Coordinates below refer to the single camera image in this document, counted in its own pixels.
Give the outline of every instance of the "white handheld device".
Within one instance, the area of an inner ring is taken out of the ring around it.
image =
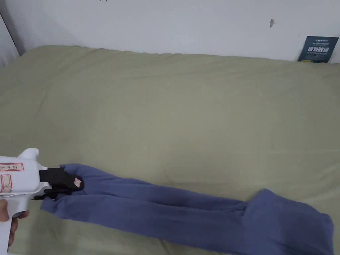
[[[10,216],[0,222],[0,255],[7,254],[12,218],[27,210],[29,200],[54,199],[60,193],[70,195],[84,188],[80,176],[40,165],[38,154],[38,149],[29,148],[16,158],[0,156],[0,199],[7,200]]]

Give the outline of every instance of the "label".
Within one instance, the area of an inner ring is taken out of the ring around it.
[[[22,171],[22,170],[23,170],[22,163],[0,163],[1,172]]]
[[[10,174],[1,175],[1,191],[0,193],[11,193],[12,192],[12,177]]]
[[[298,61],[327,63],[339,37],[307,36]]]
[[[81,181],[78,178],[74,180],[74,185],[76,185],[78,188],[80,187],[80,183]]]

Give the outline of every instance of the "sticker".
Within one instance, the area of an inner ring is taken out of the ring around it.
[[[23,170],[22,163],[0,163],[1,172],[22,171],[22,170]]]
[[[78,188],[80,187],[80,183],[81,181],[78,178],[74,180],[74,185],[76,185]]]
[[[11,193],[12,192],[12,177],[9,174],[1,175],[1,191],[0,193]]]

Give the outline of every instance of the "handle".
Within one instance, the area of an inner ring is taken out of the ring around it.
[[[0,255],[7,255],[13,216],[17,217],[21,212],[25,212],[28,205],[28,197],[24,195],[14,195],[4,199],[8,202],[7,210],[10,219],[6,222],[0,222]]]

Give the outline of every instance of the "white wall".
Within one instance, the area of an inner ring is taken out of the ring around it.
[[[5,66],[19,57],[10,33],[0,15],[0,67]]]
[[[339,0],[107,1],[2,0],[0,12],[20,53],[58,44],[295,61],[306,36],[340,35]]]

